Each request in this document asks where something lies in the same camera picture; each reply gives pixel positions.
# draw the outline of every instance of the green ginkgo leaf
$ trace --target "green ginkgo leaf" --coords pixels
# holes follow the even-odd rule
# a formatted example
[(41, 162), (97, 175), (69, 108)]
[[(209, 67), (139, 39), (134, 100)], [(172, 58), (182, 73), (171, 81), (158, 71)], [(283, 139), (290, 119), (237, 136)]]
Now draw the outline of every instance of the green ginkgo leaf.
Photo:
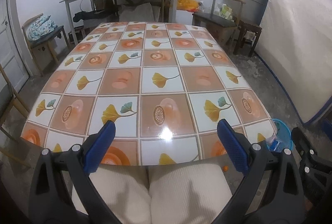
[(55, 101), (56, 101), (56, 99), (52, 99), (49, 103), (47, 103), (46, 107), (53, 107)]
[(218, 105), (219, 105), (219, 107), (223, 107), (223, 106), (229, 105), (229, 104), (226, 102), (224, 97), (221, 97), (218, 99)]
[(132, 110), (132, 102), (128, 102), (121, 107), (120, 113), (130, 112)]

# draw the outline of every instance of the brown square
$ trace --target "brown square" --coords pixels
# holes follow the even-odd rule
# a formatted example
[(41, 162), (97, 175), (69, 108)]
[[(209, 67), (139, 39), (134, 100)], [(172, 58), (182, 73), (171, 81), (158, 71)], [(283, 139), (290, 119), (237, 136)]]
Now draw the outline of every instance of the brown square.
[(22, 131), (21, 137), (33, 144), (44, 147), (47, 129), (27, 122)]
[(119, 41), (116, 51), (118, 50), (141, 50), (143, 47), (143, 38), (122, 39)]
[(181, 71), (190, 92), (224, 89), (211, 66), (182, 66)]
[(100, 54), (88, 54), (81, 63), (80, 70), (100, 70), (105, 69), (112, 56), (112, 52)]
[(141, 137), (195, 133), (185, 94), (142, 96), (140, 125)]
[(174, 49), (200, 49), (195, 39), (171, 39)]
[(93, 101), (94, 97), (64, 95), (57, 106), (51, 128), (84, 135)]
[(101, 163), (136, 166), (138, 165), (137, 145), (137, 140), (114, 139)]
[(251, 90), (229, 90), (244, 124), (267, 118), (262, 105)]
[(59, 70), (54, 72), (45, 84), (42, 92), (63, 93), (74, 74), (74, 70)]
[(176, 66), (173, 50), (144, 50), (143, 66)]
[(104, 34), (108, 30), (107, 27), (95, 28), (90, 34)]
[(112, 27), (114, 26), (123, 26), (123, 25), (127, 25), (129, 22), (116, 22), (114, 24), (112, 24)]
[(168, 30), (187, 30), (183, 24), (166, 24)]
[(122, 36), (122, 32), (117, 33), (105, 33), (101, 36), (98, 41), (111, 41), (111, 40), (118, 40)]
[(72, 54), (87, 54), (96, 42), (81, 42), (73, 50)]
[(145, 37), (147, 39), (168, 38), (167, 30), (146, 30)]
[(204, 53), (212, 65), (234, 66), (227, 54), (222, 50), (204, 49)]
[(99, 95), (138, 94), (140, 68), (106, 70)]
[[(243, 134), (242, 127), (233, 129), (235, 132)], [(200, 144), (202, 147), (203, 159), (227, 154), (227, 151), (221, 143), (217, 133), (200, 134)]]
[(190, 31), (192, 36), (197, 39), (209, 39), (209, 40), (214, 40), (213, 37), (208, 33), (204, 31)]
[(145, 30), (145, 24), (131, 24), (126, 28), (126, 32), (128, 31), (141, 31)]

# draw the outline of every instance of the blue floral fabric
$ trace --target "blue floral fabric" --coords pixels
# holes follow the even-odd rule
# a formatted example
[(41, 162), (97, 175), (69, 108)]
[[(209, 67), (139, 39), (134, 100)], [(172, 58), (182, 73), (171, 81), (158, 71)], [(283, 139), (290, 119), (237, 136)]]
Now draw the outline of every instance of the blue floral fabric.
[(54, 21), (50, 20), (49, 17), (51, 16), (41, 16), (29, 25), (26, 32), (29, 41), (36, 41), (42, 36), (54, 31), (57, 25)]

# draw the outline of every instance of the yellow ginkgo leaf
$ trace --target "yellow ginkgo leaf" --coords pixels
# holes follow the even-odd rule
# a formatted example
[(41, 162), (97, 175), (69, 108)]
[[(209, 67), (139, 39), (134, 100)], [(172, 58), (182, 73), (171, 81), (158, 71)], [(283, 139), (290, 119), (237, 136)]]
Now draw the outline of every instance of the yellow ginkgo leaf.
[(159, 88), (163, 88), (165, 86), (167, 80), (168, 80), (167, 78), (165, 78), (163, 75), (161, 75), (157, 72), (154, 73), (154, 75), (152, 77), (152, 82)]
[(119, 57), (119, 59), (117, 60), (120, 64), (124, 64), (126, 63), (130, 58), (126, 55), (123, 54)]
[(176, 164), (176, 162), (171, 159), (168, 154), (161, 153), (159, 158), (159, 165), (168, 165), (168, 164)]
[(151, 44), (152, 44), (153, 46), (155, 46), (155, 47), (159, 47), (159, 46), (161, 45), (161, 42), (156, 41), (156, 40), (153, 40), (153, 41), (151, 42)]
[(206, 45), (206, 46), (209, 46), (209, 47), (213, 47), (213, 44), (212, 43), (210, 43), (210, 42), (208, 42), (208, 41), (204, 41), (204, 44)]
[(262, 133), (257, 134), (257, 142), (265, 141), (265, 137), (263, 136)]
[(69, 58), (66, 63), (64, 63), (64, 66), (68, 66), (69, 64), (74, 62), (74, 57)]
[(45, 108), (45, 100), (43, 99), (36, 108), (36, 116), (39, 116), (44, 110), (46, 110), (46, 108)]
[(216, 105), (214, 105), (211, 101), (206, 100), (204, 105), (205, 114), (210, 118), (213, 122), (217, 122), (219, 119), (219, 112), (221, 111)]
[(102, 122), (103, 124), (106, 124), (107, 120), (111, 120), (113, 123), (115, 123), (115, 120), (117, 120), (119, 117), (121, 117), (121, 115), (117, 113), (114, 105), (110, 104), (103, 112)]
[(90, 81), (88, 80), (88, 78), (86, 76), (83, 76), (77, 82), (77, 89), (78, 90), (84, 89), (89, 82)]
[(192, 55), (189, 54), (189, 53), (185, 53), (185, 59), (186, 59), (187, 61), (189, 61), (189, 62), (194, 62), (195, 57), (192, 56)]
[(232, 72), (229, 72), (228, 70), (226, 70), (226, 76), (233, 82), (238, 84), (239, 80), (237, 78), (241, 77), (241, 76), (236, 76), (234, 75)]
[(62, 152), (60, 144), (56, 144), (53, 149), (54, 153)]
[(101, 44), (100, 46), (99, 46), (99, 49), (100, 50), (103, 50), (103, 49), (106, 49), (107, 48), (107, 45), (104, 43), (104, 44)]

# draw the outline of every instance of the ginkgo leaf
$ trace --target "ginkgo leaf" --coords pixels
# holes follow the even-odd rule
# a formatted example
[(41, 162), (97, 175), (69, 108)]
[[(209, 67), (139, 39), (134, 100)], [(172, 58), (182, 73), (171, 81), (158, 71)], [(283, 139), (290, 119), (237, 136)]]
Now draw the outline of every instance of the ginkgo leaf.
[(108, 120), (111, 120), (113, 123), (115, 123), (115, 120), (117, 120), (119, 117), (121, 117), (121, 115), (117, 113), (114, 105), (110, 104), (103, 112), (102, 122), (103, 124), (106, 124)]
[(36, 108), (36, 116), (39, 116), (44, 110), (46, 110), (46, 108), (45, 108), (45, 100), (43, 99)]
[(54, 152), (54, 153), (62, 152), (62, 149), (61, 149), (60, 144), (56, 144), (56, 145), (54, 146), (53, 152)]
[(100, 46), (99, 46), (99, 49), (100, 50), (103, 50), (103, 49), (106, 49), (107, 48), (107, 45), (104, 43), (104, 44), (101, 44)]
[(155, 72), (152, 77), (152, 82), (159, 88), (163, 88), (165, 86), (167, 80), (168, 80), (167, 78), (165, 78), (163, 75), (161, 75), (157, 72)]
[(206, 45), (206, 46), (209, 46), (209, 47), (213, 47), (213, 44), (212, 43), (210, 43), (210, 42), (208, 42), (208, 41), (204, 41), (204, 44)]
[(219, 107), (223, 107), (223, 106), (229, 105), (229, 104), (226, 102), (224, 97), (221, 97), (218, 99), (218, 105), (219, 105)]
[(68, 66), (69, 64), (74, 62), (74, 57), (69, 58), (66, 63), (64, 63), (64, 66)]
[(217, 122), (219, 119), (219, 112), (221, 111), (216, 105), (214, 105), (211, 101), (206, 100), (204, 105), (205, 114), (208, 118), (213, 122)]
[(132, 111), (132, 102), (128, 102), (121, 107), (120, 113), (126, 113)]
[(152, 44), (153, 46), (155, 46), (155, 47), (159, 47), (159, 46), (161, 45), (161, 42), (156, 41), (156, 40), (153, 40), (153, 41), (151, 42), (151, 44)]
[(119, 57), (119, 59), (117, 60), (120, 64), (124, 64), (126, 63), (130, 58), (126, 55), (123, 54)]
[(46, 107), (53, 107), (55, 101), (56, 101), (56, 99), (52, 99), (49, 103), (47, 103)]
[(82, 76), (82, 78), (80, 78), (77, 82), (77, 89), (78, 90), (84, 89), (89, 82), (90, 81), (86, 76)]
[(191, 54), (189, 53), (185, 53), (185, 59), (189, 62), (194, 62), (195, 57), (193, 57)]
[(257, 134), (257, 142), (265, 141), (265, 137), (263, 136), (262, 133)]
[(229, 72), (228, 70), (226, 70), (226, 76), (233, 82), (238, 84), (239, 80), (237, 79), (238, 76), (234, 75), (232, 72)]
[(176, 162), (171, 159), (171, 157), (165, 153), (160, 154), (159, 165), (168, 165), (168, 164), (176, 164)]

